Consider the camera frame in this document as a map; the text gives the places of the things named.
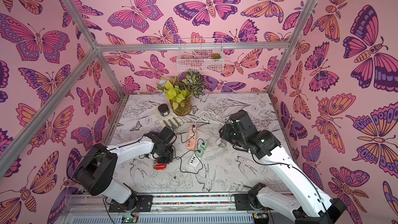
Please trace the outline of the white power strip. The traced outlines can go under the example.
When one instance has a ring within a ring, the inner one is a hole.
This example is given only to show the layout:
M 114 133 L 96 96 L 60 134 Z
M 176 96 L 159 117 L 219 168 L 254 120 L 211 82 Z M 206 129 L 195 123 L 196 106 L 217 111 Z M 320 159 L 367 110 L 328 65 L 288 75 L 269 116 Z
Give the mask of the white power strip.
M 193 168 L 197 168 L 200 164 L 202 164 L 201 159 L 196 154 L 193 154 L 188 161 L 188 165 Z

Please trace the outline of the pink power strip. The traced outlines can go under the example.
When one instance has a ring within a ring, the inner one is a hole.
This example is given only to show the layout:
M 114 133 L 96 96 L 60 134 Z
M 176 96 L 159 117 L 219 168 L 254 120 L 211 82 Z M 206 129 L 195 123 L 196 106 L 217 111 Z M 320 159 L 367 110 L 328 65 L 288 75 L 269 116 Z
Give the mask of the pink power strip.
M 193 124 L 188 128 L 188 138 L 186 142 L 187 150 L 195 150 L 196 141 L 197 141 L 197 126 Z

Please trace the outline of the green power adapter cube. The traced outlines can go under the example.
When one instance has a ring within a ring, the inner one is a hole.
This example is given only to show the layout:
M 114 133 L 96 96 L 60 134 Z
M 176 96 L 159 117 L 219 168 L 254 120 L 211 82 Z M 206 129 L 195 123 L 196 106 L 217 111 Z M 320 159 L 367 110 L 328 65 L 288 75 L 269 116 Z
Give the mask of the green power adapter cube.
M 203 150 L 206 150 L 207 146 L 208 146 L 208 142 L 207 141 L 202 141 L 200 143 L 200 148 L 203 149 Z

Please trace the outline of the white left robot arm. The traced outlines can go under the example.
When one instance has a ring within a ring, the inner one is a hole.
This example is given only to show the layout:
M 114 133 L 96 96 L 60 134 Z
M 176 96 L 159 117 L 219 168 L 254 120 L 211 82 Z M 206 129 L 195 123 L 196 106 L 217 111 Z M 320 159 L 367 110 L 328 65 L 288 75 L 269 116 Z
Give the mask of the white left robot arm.
M 115 178 L 115 169 L 125 162 L 147 154 L 154 155 L 156 163 L 171 163 L 175 137 L 176 134 L 170 127 L 164 127 L 159 133 L 149 132 L 137 140 L 123 144 L 96 144 L 73 170 L 72 179 L 83 186 L 90 195 L 109 198 L 118 203 L 125 212 L 135 211 L 138 209 L 137 193 Z

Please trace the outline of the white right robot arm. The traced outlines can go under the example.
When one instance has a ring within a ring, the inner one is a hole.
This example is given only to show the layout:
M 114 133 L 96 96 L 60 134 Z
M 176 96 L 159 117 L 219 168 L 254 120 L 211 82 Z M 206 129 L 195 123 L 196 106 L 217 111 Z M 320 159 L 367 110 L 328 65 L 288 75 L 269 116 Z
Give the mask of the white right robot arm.
M 232 114 L 219 134 L 234 149 L 269 167 L 292 193 L 288 197 L 258 183 L 248 192 L 252 208 L 272 209 L 296 224 L 334 224 L 347 209 L 341 199 L 331 198 L 307 177 L 270 131 L 258 131 L 246 111 Z

